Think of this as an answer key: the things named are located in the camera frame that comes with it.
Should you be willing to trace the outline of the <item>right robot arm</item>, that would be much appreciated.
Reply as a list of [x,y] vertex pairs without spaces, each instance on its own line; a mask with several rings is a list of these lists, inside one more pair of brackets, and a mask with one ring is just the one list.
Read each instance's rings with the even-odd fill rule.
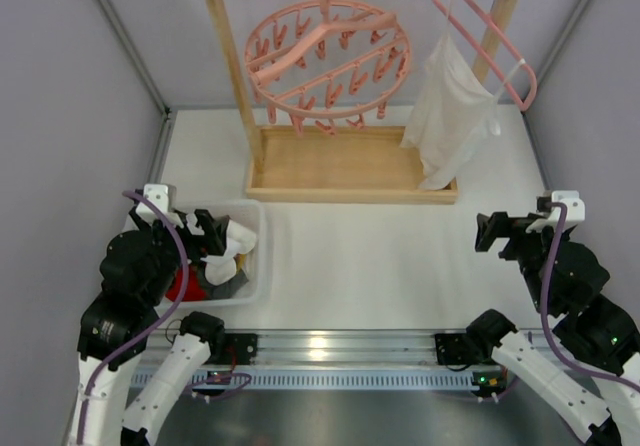
[[586,246],[571,241],[567,209],[548,216],[477,217],[475,249],[499,238],[517,262],[540,316],[547,359],[505,315],[490,309],[466,329],[477,362],[493,362],[528,385],[585,445],[639,442],[639,329],[602,289],[610,279]]

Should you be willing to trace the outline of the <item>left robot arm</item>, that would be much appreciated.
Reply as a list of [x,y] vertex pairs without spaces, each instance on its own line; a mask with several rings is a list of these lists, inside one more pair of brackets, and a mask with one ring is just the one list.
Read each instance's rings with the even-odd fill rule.
[[109,242],[101,291],[81,317],[71,445],[153,444],[194,372],[224,346],[222,319],[188,314],[156,375],[136,404],[127,403],[147,338],[163,322],[157,306],[177,280],[188,280],[191,263],[222,252],[229,223],[205,209],[178,213],[176,224],[130,216],[135,227]]

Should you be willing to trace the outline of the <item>wooden clothes rack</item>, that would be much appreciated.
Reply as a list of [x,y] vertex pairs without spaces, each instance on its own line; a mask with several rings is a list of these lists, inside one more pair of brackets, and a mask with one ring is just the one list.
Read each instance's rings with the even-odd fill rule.
[[[441,190],[421,190],[419,153],[401,141],[425,81],[425,62],[413,57],[406,80],[387,102],[385,115],[365,116],[361,130],[340,121],[328,135],[311,123],[296,133],[288,119],[267,122],[255,102],[243,52],[255,27],[270,14],[310,0],[205,0],[228,65],[235,100],[249,143],[251,161],[246,192],[267,202],[451,204],[458,196],[456,177]],[[432,0],[448,33],[478,81],[491,93],[513,95],[517,74],[531,68],[520,54],[511,71],[495,62],[509,48],[504,29],[518,0]]]

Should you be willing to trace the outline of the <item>red sock in basket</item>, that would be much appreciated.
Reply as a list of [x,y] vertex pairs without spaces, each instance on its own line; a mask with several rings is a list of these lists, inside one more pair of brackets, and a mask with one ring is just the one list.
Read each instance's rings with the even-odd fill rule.
[[[200,285],[200,281],[197,276],[198,269],[194,265],[189,266],[189,275],[187,280],[186,290],[183,296],[183,302],[196,302],[196,301],[204,301],[207,299],[207,294],[205,289]],[[183,274],[182,270],[179,269],[176,273],[175,279],[172,285],[169,287],[165,294],[165,298],[171,302],[174,302],[178,297],[178,294],[181,290]]]

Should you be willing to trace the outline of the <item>white garment on hanger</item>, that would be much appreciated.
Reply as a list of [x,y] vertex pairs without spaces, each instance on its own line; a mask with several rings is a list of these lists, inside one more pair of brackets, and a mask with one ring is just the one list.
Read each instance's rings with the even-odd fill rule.
[[441,36],[425,62],[425,81],[401,141],[419,153],[421,190],[441,190],[456,177],[490,136],[498,136],[501,93],[476,78],[450,34]]

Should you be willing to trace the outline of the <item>pink round clip hanger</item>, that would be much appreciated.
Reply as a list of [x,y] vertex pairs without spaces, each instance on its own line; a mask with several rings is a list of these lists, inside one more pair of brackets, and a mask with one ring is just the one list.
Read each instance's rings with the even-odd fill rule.
[[286,6],[250,33],[244,68],[267,122],[288,119],[333,135],[338,122],[361,130],[382,118],[412,61],[408,34],[391,11],[358,0],[310,0]]

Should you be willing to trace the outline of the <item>white plastic basket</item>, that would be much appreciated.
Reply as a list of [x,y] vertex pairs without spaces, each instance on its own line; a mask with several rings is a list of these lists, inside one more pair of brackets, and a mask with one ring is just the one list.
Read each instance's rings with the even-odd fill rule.
[[257,245],[248,254],[243,270],[248,278],[238,292],[228,299],[182,301],[178,310],[205,310],[214,307],[246,306],[269,295],[272,283],[272,235],[264,205],[253,199],[235,199],[200,205],[212,216],[228,215],[231,220],[257,234]]

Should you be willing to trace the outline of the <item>white sock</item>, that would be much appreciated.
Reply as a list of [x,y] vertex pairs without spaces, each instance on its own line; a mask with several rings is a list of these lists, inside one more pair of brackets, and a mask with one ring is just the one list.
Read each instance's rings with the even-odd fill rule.
[[256,246],[258,236],[247,227],[229,220],[225,232],[225,246],[221,253],[208,253],[202,257],[204,277],[214,286],[222,285],[233,279],[239,266],[236,257],[245,257]]

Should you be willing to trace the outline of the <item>aluminium mounting rail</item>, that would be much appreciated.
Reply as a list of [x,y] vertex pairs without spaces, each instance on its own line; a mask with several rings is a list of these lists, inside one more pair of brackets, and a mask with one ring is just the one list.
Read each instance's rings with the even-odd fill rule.
[[[142,355],[130,389],[143,393],[163,359]],[[509,370],[535,390],[566,390],[556,345],[537,344],[509,327],[464,333],[292,335],[233,333],[217,359],[201,365],[181,393],[253,389],[472,391],[487,397],[506,387]]]

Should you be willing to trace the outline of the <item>grey sock in basket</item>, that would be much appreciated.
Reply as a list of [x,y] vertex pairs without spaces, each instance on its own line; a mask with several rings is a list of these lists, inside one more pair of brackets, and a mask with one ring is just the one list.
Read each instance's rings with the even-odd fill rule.
[[248,277],[246,273],[240,270],[233,278],[219,285],[214,285],[204,278],[201,288],[208,300],[226,300],[233,298],[247,283]]

